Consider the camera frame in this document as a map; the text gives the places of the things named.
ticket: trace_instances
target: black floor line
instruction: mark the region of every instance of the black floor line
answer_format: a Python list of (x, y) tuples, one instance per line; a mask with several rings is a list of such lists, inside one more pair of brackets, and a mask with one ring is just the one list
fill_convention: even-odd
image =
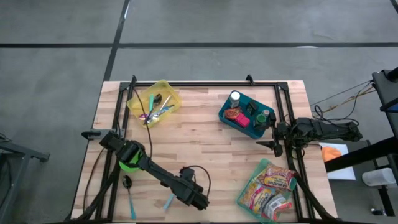
[(0, 48), (111, 48), (112, 43), (0, 44)]
[(373, 43), (120, 43), (122, 49), (194, 49), (194, 48), (347, 48), (398, 47), (398, 42)]
[(65, 44), (0, 44), (0, 48), (112, 48), (110, 56), (116, 56), (117, 49), (228, 49), (228, 48), (350, 48), (350, 47), (398, 47), (398, 42), (371, 42), (371, 43), (235, 43), (235, 42), (205, 42), (205, 43), (119, 43), (124, 19), (120, 30), (115, 36), (114, 43), (65, 43)]
[(118, 29), (116, 30), (116, 34), (114, 36), (113, 45), (112, 45), (111, 53), (109, 55), (108, 63), (106, 64), (103, 81), (109, 81), (111, 78), (113, 64), (114, 64), (114, 60), (116, 58), (116, 52), (118, 51), (118, 45), (120, 43), (120, 38), (122, 36), (124, 22), (126, 21), (127, 12), (129, 10), (129, 5), (130, 5), (130, 0), (124, 0), (124, 4), (122, 7), (122, 13), (120, 14)]

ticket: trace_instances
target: yellow plastic basket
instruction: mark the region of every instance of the yellow plastic basket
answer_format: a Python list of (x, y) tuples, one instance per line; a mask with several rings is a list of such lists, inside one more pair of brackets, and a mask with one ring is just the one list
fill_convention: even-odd
[[(157, 110), (160, 109), (160, 107), (163, 105), (164, 101), (167, 99), (167, 97), (170, 95), (171, 98), (169, 99), (169, 102), (167, 102), (166, 106), (171, 106), (171, 109), (167, 110), (166, 112), (162, 113), (159, 116), (159, 119), (157, 121), (153, 121), (148, 123), (148, 127), (151, 128), (158, 122), (162, 121), (165, 119), (170, 113), (173, 113), (173, 111), (177, 110), (181, 106), (181, 97), (174, 91), (174, 89), (167, 83), (166, 80), (160, 80), (159, 82), (153, 84), (150, 86), (148, 89), (140, 92), (139, 97), (142, 101), (142, 105), (144, 106), (144, 111), (145, 114), (149, 114), (149, 102), (150, 102), (150, 95), (153, 94), (156, 96), (157, 94), (162, 95), (162, 101), (160, 102), (159, 106), (154, 108), (152, 113), (155, 113)], [(127, 106), (129, 107), (131, 113), (138, 119), (140, 120), (140, 116), (142, 115), (142, 108), (141, 104), (139, 103), (138, 97), (132, 97), (131, 100), (127, 101)], [(144, 124), (143, 121), (140, 120), (141, 126), (143, 128), (146, 128), (146, 125)]]

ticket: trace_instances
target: green bottle cap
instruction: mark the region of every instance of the green bottle cap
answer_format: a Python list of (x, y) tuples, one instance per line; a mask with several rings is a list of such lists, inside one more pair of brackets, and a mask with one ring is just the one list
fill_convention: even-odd
[(266, 122), (266, 117), (263, 115), (263, 114), (259, 114), (259, 115), (257, 115), (257, 117), (256, 117), (256, 120), (257, 120), (257, 122), (259, 122), (259, 123), (264, 123), (264, 122)]

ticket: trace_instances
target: blue plastic basket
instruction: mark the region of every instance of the blue plastic basket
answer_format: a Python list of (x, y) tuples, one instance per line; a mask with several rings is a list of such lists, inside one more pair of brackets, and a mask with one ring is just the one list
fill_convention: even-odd
[[(247, 187), (249, 186), (249, 184), (252, 182), (253, 179), (255, 179), (257, 177), (257, 175), (259, 175), (267, 166), (268, 164), (272, 164), (268, 159), (261, 159), (259, 165), (256, 167), (256, 169), (254, 170), (252, 176), (250, 177), (249, 181), (247, 182), (247, 184), (244, 186), (242, 192), (239, 194), (239, 197), (236, 199), (236, 204), (241, 207), (243, 210), (247, 211), (250, 215), (252, 215), (253, 217), (257, 218), (257, 220), (259, 220), (259, 222), (265, 224), (265, 223), (277, 223), (274, 220), (271, 220), (269, 218), (265, 218), (262, 217), (259, 214), (254, 213), (252, 210), (248, 209), (245, 205), (240, 203), (241, 198), (243, 197), (243, 194), (245, 193)], [(294, 190), (294, 188), (296, 188), (297, 185), (297, 181), (295, 178), (292, 179), (292, 181), (290, 182), (290, 186), (289, 189), (291, 191)], [(282, 195), (284, 196), (284, 198), (289, 199), (290, 194), (292, 194), (291, 191), (283, 191)]]
[[(261, 138), (264, 133), (265, 133), (265, 129), (263, 130), (256, 130), (254, 129), (254, 119), (257, 115), (261, 114), (261, 111), (263, 110), (269, 110), (270, 113), (274, 112), (274, 109), (270, 108), (269, 106), (263, 105), (262, 103), (246, 96), (245, 94), (238, 92), (241, 97), (239, 99), (239, 106), (242, 107), (242, 111), (243, 111), (243, 115), (245, 115), (245, 117), (250, 119), (250, 124), (246, 127), (246, 128), (242, 128), (240, 125), (236, 124), (234, 121), (228, 120), (226, 118), (223, 117), (223, 113), (224, 110), (226, 109), (230, 109), (230, 105), (229, 105), (229, 96), (231, 94), (229, 94), (228, 98), (225, 101), (224, 106), (221, 108), (220, 112), (218, 112), (218, 117), (220, 118), (220, 121), (230, 125), (231, 127), (233, 127), (234, 129), (237, 129), (238, 131), (252, 137), (253, 139), (259, 139)], [(256, 111), (256, 113), (254, 115), (250, 115), (249, 112), (246, 111), (246, 105), (251, 101), (254, 100), (256, 102), (256, 104), (258, 105), (258, 110)]]

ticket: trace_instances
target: white bottle cap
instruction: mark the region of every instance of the white bottle cap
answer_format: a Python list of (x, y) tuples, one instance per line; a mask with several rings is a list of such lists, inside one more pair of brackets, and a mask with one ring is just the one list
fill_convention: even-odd
[(240, 97), (241, 97), (241, 95), (238, 92), (236, 92), (236, 91), (231, 93), (231, 99), (232, 100), (239, 100)]

